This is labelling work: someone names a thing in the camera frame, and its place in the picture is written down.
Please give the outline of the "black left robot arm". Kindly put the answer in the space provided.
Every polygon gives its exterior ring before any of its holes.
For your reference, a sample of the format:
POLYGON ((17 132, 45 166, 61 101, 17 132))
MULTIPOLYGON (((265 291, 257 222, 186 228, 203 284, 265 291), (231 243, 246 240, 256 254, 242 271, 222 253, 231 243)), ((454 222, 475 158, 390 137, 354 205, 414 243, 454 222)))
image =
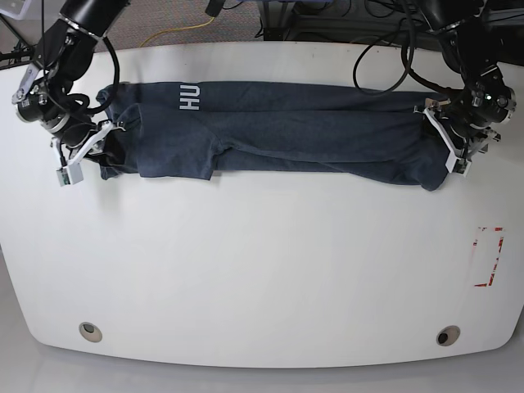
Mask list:
POLYGON ((486 152, 500 135, 492 124, 503 124, 517 109, 514 91, 505 84, 496 59, 500 46, 481 21, 484 1, 416 1, 430 31, 437 37, 446 65, 459 74, 461 90, 416 80, 447 96, 426 100, 423 114, 449 150, 450 173, 466 175, 472 157, 486 152))

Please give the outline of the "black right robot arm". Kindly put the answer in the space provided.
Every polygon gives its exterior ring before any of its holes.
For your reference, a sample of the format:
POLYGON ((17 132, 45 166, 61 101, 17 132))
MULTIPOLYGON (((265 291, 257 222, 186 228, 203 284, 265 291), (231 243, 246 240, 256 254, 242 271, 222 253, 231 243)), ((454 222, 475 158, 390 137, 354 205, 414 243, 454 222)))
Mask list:
POLYGON ((58 20, 42 33, 32 61, 11 99, 22 121, 39 122, 70 152, 78 153, 102 131, 93 117, 106 111, 120 86, 120 63, 107 33, 128 1, 67 1, 58 20), (91 107, 88 96, 72 93, 74 82, 88 71, 95 47, 104 43, 114 76, 107 97, 91 107))

